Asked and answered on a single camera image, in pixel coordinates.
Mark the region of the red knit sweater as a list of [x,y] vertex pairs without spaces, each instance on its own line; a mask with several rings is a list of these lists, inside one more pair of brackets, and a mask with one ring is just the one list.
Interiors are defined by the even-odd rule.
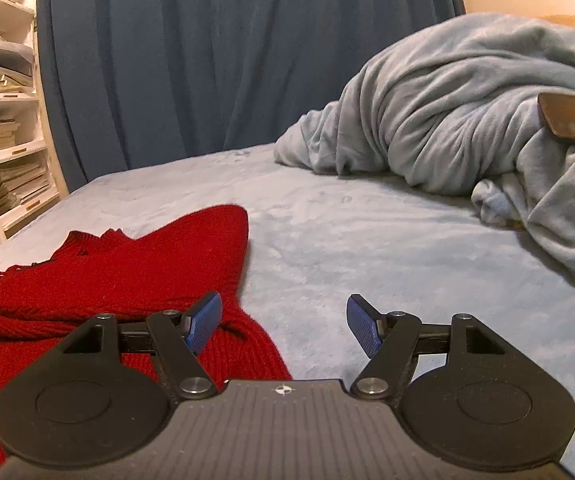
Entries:
[[238,304],[248,231],[244,208],[219,205],[139,238],[72,231],[48,260],[0,271],[0,389],[94,315],[141,322],[184,312],[207,292],[223,306],[198,357],[214,382],[289,379],[269,335]]

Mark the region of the white bookshelf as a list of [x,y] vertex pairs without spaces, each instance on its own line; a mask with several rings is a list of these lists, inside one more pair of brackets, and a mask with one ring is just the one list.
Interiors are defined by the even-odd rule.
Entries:
[[0,245],[67,194],[42,92],[36,14],[0,0]]

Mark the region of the light blue bed sheet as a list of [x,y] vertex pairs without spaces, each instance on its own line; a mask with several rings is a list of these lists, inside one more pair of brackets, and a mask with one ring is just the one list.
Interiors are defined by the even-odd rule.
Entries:
[[[357,292],[426,323],[469,312],[575,399],[575,281],[525,232],[485,226],[469,200],[390,174],[278,165],[268,145],[97,178],[3,243],[0,270],[47,259],[74,230],[140,237],[219,204],[247,210],[240,305],[295,378],[351,382],[365,366],[345,315]],[[575,472],[575,434],[563,460]]]

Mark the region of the grey-blue crumpled blanket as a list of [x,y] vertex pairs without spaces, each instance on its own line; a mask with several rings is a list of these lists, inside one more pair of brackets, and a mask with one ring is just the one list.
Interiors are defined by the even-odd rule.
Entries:
[[545,92],[575,96],[575,28],[466,14],[376,54],[283,133],[274,157],[470,197],[482,222],[521,224],[575,278],[575,146],[542,119]]

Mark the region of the dark blue curtain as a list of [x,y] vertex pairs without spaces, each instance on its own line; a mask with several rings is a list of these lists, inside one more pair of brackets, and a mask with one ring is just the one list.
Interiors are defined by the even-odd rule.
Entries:
[[48,122],[75,190],[267,144],[463,0],[37,0]]

